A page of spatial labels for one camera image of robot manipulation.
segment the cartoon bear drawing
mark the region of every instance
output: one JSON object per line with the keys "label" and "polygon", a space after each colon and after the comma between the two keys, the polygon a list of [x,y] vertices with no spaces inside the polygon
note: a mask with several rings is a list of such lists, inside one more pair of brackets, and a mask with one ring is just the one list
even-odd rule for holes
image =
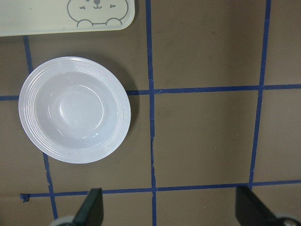
{"label": "cartoon bear drawing", "polygon": [[95,24],[107,25],[117,20],[122,25],[122,19],[127,15],[127,0],[69,0],[67,12],[72,20],[77,22],[88,21]]}

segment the vertical blue tape strip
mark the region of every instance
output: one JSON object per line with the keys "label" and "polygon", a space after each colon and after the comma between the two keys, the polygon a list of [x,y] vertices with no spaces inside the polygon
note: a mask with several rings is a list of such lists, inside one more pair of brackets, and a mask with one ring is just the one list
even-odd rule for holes
{"label": "vertical blue tape strip", "polygon": [[150,157],[151,157],[151,188],[152,188],[152,225],[157,225],[157,195],[156,177],[154,168],[154,149],[153,142],[155,137],[155,92],[154,77],[152,66],[152,37],[151,37],[151,0],[145,0],[146,8],[146,43],[147,43],[147,62],[149,75],[150,91]]}
{"label": "vertical blue tape strip", "polygon": [[[31,73],[33,71],[32,55],[31,55],[29,40],[28,40],[27,35],[23,36],[23,42],[24,42],[28,72]],[[50,195],[50,200],[51,200],[53,217],[54,217],[54,219],[57,219],[57,209],[56,209],[56,203],[55,203],[55,196],[54,196],[54,192],[53,192],[52,180],[51,180],[51,176],[50,176],[48,156],[45,153],[43,153],[43,158],[44,158],[44,163],[45,163],[45,170],[46,170],[46,176],[47,176],[47,182],[48,182],[48,188],[49,188],[49,195]]]}
{"label": "vertical blue tape strip", "polygon": [[253,187],[254,169],[255,169],[258,135],[259,135],[259,125],[260,125],[260,118],[261,118],[262,96],[263,96],[263,90],[264,90],[264,77],[265,77],[265,67],[266,67],[268,39],[269,39],[270,11],[271,11],[271,0],[266,0],[263,41],[262,41],[262,54],[261,54],[261,69],[260,69],[260,78],[259,78],[259,90],[258,90],[257,110],[256,110],[255,128],[254,128],[254,139],[253,139],[253,147],[252,147],[252,158],[251,158],[250,175],[249,175],[249,187],[251,189]]}

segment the grid square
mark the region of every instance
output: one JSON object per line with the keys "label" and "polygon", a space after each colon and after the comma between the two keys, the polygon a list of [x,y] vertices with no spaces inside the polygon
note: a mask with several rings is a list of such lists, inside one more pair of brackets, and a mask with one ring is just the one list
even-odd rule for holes
{"label": "grid square", "polygon": [[149,97],[130,96],[132,119],[121,146],[106,158],[70,164],[49,158],[55,192],[151,187]]}
{"label": "grid square", "polygon": [[48,193],[42,152],[25,134],[17,101],[0,101],[0,193]]}
{"label": "grid square", "polygon": [[48,197],[30,199],[22,203],[19,197],[0,197],[0,225],[48,226],[53,221]]}
{"label": "grid square", "polygon": [[301,1],[271,4],[265,84],[301,83]]}
{"label": "grid square", "polygon": [[[102,226],[151,226],[151,196],[152,193],[104,194]],[[56,197],[59,217],[75,215],[85,198],[85,195]]]}
{"label": "grid square", "polygon": [[157,186],[248,182],[257,92],[156,95]]}
{"label": "grid square", "polygon": [[22,36],[0,37],[0,95],[19,95],[28,68]]}
{"label": "grid square", "polygon": [[301,220],[301,184],[256,186],[254,193],[274,213],[287,214]]}
{"label": "grid square", "polygon": [[301,178],[300,89],[263,92],[254,181]]}
{"label": "grid square", "polygon": [[258,85],[265,1],[151,1],[155,88]]}
{"label": "grid square", "polygon": [[231,225],[235,219],[235,189],[157,193],[157,225]]}
{"label": "grid square", "polygon": [[110,70],[126,90],[148,89],[145,3],[135,4],[134,21],[124,30],[30,36],[33,67],[56,57],[84,57]]}

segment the white plate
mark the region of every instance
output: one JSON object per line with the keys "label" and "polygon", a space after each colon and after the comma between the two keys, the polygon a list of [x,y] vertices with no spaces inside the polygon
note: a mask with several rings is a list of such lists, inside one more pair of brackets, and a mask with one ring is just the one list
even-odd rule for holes
{"label": "white plate", "polygon": [[111,154],[131,121],[129,100],[118,79],[80,57],[56,58],[37,67],[22,86],[19,115],[41,151],[70,163]]}
{"label": "white plate", "polygon": [[0,36],[121,30],[135,16],[135,0],[5,0]]}

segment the blue tape grid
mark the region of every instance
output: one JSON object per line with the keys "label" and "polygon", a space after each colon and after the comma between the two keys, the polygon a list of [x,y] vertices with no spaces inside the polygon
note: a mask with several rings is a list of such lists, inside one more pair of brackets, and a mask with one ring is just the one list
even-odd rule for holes
{"label": "blue tape grid", "polygon": [[[268,36],[269,36],[269,19],[271,0],[266,0],[266,11],[264,21],[263,32],[263,44],[261,55],[261,71],[259,85],[253,86],[229,86],[229,87],[200,87],[200,88],[179,88],[179,89],[154,89],[153,79],[153,67],[152,67],[152,33],[151,33],[151,0],[145,0],[146,6],[146,37],[147,37],[147,58],[148,58],[148,75],[149,75],[149,90],[130,90],[127,91],[129,96],[135,95],[149,95],[150,96],[150,153],[151,153],[151,188],[135,188],[135,189],[116,189],[116,190],[104,190],[103,194],[120,194],[120,193],[141,193],[152,192],[152,221],[153,226],[157,225],[157,208],[156,208],[156,192],[164,191],[181,191],[181,190],[196,190],[196,189],[215,189],[215,188],[234,188],[236,186],[272,186],[272,185],[287,185],[287,184],[301,184],[300,180],[286,180],[286,181],[270,181],[270,182],[253,182],[254,168],[257,152],[257,143],[259,135],[259,125],[261,117],[261,104],[262,95],[264,90],[277,90],[277,89],[301,89],[301,84],[285,84],[285,85],[264,85]],[[33,70],[32,57],[29,46],[28,36],[24,36],[24,48],[27,60],[27,66],[29,73]],[[176,187],[156,187],[155,169],[154,169],[154,150],[153,141],[155,137],[155,98],[156,94],[176,94],[176,93],[200,93],[200,92],[227,92],[227,91],[258,91],[257,110],[255,118],[254,139],[252,148],[252,159],[250,164],[249,183],[241,184],[218,184],[218,185],[200,185],[200,186],[176,186]],[[17,101],[19,96],[0,96],[0,101]],[[48,156],[43,154],[45,162],[45,170],[48,181],[49,193],[41,194],[21,194],[21,198],[24,202],[27,202],[29,198],[38,197],[50,197],[54,218],[57,218],[57,209],[55,204],[55,197],[68,196],[68,195],[87,195],[88,191],[81,192],[63,192],[54,193],[52,186],[52,179],[50,175]]]}

